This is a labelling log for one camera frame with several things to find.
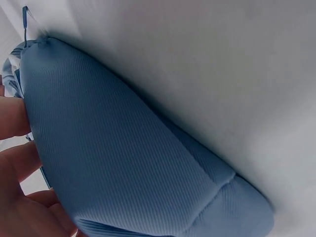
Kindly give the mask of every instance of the blue fabric pouch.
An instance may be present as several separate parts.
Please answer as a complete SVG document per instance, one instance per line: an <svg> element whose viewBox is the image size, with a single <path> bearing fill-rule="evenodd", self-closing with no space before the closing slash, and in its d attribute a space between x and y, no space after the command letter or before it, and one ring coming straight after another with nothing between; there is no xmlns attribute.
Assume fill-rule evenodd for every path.
<svg viewBox="0 0 316 237"><path fill-rule="evenodd" d="M265 198L106 67L54 38L7 61L45 175L90 237L264 237Z"/></svg>

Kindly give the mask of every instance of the hand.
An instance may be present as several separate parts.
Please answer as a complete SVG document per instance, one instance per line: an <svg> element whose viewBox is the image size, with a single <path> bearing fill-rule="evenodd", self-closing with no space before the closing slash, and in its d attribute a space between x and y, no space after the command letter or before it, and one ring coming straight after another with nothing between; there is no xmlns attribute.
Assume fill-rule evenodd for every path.
<svg viewBox="0 0 316 237"><path fill-rule="evenodd" d="M0 77L0 140L30 131L23 100L4 97ZM24 195L20 182L40 167L34 142L0 153L1 237L70 237L77 231L53 190Z"/></svg>

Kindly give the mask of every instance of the ribbed blue fabric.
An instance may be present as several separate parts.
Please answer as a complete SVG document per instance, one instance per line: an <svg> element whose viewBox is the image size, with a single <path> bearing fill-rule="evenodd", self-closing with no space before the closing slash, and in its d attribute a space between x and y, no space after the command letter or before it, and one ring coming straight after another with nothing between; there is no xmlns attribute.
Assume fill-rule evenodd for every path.
<svg viewBox="0 0 316 237"><path fill-rule="evenodd" d="M45 173L90 237L263 237L268 202L83 52L53 38L20 77Z"/></svg>

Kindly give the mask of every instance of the finger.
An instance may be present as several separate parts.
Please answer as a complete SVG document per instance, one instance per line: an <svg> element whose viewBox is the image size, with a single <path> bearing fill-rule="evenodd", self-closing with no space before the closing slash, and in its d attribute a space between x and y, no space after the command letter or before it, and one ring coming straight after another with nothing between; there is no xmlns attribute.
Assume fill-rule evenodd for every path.
<svg viewBox="0 0 316 237"><path fill-rule="evenodd" d="M0 140L23 136L30 132L23 100L0 97Z"/></svg>
<svg viewBox="0 0 316 237"><path fill-rule="evenodd" d="M86 236L82 231L78 231L76 237L89 237L89 236Z"/></svg>
<svg viewBox="0 0 316 237"><path fill-rule="evenodd" d="M4 85L2 83L2 75L0 75L0 96L4 96Z"/></svg>
<svg viewBox="0 0 316 237"><path fill-rule="evenodd" d="M59 203L58 197L54 190L45 190L27 195L32 201L36 201L45 207L49 208L57 203Z"/></svg>
<svg viewBox="0 0 316 237"><path fill-rule="evenodd" d="M58 222L62 225L69 236L72 236L76 233L77 227L74 225L60 203L52 205L49 210L54 214Z"/></svg>
<svg viewBox="0 0 316 237"><path fill-rule="evenodd" d="M41 161L34 142L12 147L0 153L1 159L6 159L5 164L13 167L19 182L22 182L41 167Z"/></svg>

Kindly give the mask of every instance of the fingertip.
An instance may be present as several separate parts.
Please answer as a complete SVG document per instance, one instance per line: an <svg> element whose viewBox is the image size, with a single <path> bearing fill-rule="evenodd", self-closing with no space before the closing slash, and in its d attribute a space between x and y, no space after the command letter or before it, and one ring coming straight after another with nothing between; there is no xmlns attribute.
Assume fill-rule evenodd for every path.
<svg viewBox="0 0 316 237"><path fill-rule="evenodd" d="M30 132L23 99L0 97L0 140Z"/></svg>

